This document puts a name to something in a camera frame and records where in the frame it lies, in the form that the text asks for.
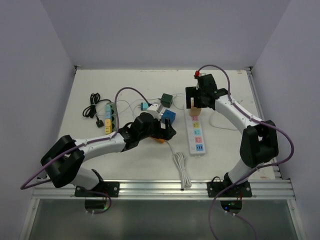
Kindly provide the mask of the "wooden beige cube plug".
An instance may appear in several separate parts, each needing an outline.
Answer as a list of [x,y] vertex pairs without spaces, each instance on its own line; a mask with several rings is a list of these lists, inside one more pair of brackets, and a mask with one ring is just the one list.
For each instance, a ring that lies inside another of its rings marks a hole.
[[190,108],[188,109],[188,113],[191,117],[198,117],[201,114],[202,109],[195,107],[194,98],[190,99]]

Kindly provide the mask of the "dark green dragon charger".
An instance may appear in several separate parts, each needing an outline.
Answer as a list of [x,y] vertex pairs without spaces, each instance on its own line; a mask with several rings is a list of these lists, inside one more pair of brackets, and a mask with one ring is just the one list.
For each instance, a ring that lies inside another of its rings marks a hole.
[[160,98],[160,103],[165,108],[170,108],[173,103],[173,96],[171,94],[163,93]]

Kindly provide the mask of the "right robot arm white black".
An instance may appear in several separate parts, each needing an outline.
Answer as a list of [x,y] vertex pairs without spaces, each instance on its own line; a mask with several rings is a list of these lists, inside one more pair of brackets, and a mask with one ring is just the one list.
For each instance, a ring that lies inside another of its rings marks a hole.
[[247,175],[256,167],[271,161],[279,154],[277,131],[273,121],[254,120],[254,116],[228,95],[225,88],[218,88],[212,74],[195,72],[197,86],[185,88],[186,108],[210,108],[229,120],[242,134],[240,160],[224,175],[223,192],[235,196]]

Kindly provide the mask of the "orange power strip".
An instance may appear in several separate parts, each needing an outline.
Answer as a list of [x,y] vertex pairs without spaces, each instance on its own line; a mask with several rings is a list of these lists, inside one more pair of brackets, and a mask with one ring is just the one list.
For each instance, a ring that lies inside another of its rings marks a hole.
[[165,140],[161,138],[155,138],[155,137],[150,137],[150,138],[160,144],[163,144],[165,142]]

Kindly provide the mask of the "white power strip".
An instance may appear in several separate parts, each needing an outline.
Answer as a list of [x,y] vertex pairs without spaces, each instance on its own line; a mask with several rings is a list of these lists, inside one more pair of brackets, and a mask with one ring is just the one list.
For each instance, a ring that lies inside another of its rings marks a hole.
[[190,116],[189,110],[184,109],[184,119],[188,140],[189,154],[192,157],[200,158],[206,154],[205,139],[202,130],[200,116]]

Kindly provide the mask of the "blue cube plug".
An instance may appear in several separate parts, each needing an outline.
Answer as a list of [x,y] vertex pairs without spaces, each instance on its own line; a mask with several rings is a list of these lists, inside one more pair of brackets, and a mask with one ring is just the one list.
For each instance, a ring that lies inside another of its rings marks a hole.
[[169,120],[170,123],[173,124],[175,119],[176,119],[176,113],[169,109],[165,109],[164,112],[162,113],[161,122],[163,124],[165,124],[166,120]]

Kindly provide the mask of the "teal cube plug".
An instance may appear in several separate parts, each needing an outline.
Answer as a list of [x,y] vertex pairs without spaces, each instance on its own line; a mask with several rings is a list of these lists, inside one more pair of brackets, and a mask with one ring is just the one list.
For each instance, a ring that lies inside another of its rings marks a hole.
[[138,107],[141,111],[146,111],[149,108],[149,104],[147,102],[141,102]]

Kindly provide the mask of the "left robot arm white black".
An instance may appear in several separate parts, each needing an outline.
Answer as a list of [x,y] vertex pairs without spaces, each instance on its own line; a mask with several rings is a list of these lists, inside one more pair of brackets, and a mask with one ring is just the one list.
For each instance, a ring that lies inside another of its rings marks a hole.
[[82,167],[85,161],[131,150],[146,138],[168,141],[176,133],[169,119],[161,122],[150,113],[143,112],[133,122],[106,136],[75,140],[64,135],[40,163],[56,188],[72,184],[96,197],[103,193],[104,181],[96,170]]

